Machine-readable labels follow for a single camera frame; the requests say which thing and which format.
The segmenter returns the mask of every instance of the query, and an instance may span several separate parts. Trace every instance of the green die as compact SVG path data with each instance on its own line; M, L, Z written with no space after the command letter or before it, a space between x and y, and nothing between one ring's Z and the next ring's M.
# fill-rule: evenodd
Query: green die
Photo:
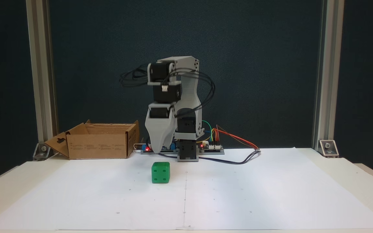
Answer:
M154 162L152 165L152 183L168 183L171 176L169 162Z

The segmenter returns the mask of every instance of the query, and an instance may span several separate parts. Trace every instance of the cardboard box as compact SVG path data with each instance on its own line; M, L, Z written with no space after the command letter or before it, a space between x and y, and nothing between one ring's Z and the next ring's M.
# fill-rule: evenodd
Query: cardboard box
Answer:
M139 142L139 122L133 124L81 123L46 144L69 159L127 158Z

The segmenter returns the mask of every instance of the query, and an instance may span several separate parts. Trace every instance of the red wire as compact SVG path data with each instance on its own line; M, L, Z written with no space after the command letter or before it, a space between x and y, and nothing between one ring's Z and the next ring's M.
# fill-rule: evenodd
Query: red wire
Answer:
M254 149L258 149L258 147L257 147L254 143L251 143L251 142L249 142L249 141L247 141L247 140L245 140L245 139L242 139L242 138L240 138L240 137L238 137L238 136L235 136L234 134L229 134L229 133L224 132L224 131L219 130L219 129L216 129L216 131L217 131L217 132L221 132L221 133L223 133L223 134L230 135L230 136L232 136L232 137L234 137L234 138L236 138L236 139L240 139L240 140L246 142L247 144L249 144L249 146L253 147Z

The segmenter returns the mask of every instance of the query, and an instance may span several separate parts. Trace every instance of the green wire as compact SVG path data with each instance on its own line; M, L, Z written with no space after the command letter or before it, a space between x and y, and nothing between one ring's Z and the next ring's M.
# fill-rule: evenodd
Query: green wire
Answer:
M208 124L208 126L210 127L210 141L212 141L213 139L212 139L212 128L211 128L211 125L208 123L208 121L204 121L204 120L202 120L203 122L205 122L205 123L207 123Z

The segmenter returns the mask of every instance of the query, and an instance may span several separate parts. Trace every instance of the white table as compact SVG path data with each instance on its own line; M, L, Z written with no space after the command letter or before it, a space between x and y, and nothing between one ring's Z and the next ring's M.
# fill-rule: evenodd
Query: white table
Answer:
M298 149L306 155L320 169L330 175L337 183L351 192L360 202L373 211L373 174L364 171L343 158L323 158L312 149ZM19 198L36 187L41 181L68 162L62 156L55 156L43 162L26 162L23 165L0 177L0 214ZM0 230L0 232L22 232L14 230ZM301 232L300 230L254 230L252 232ZM373 229L334 229L334 230L302 230L302 232L373 232Z

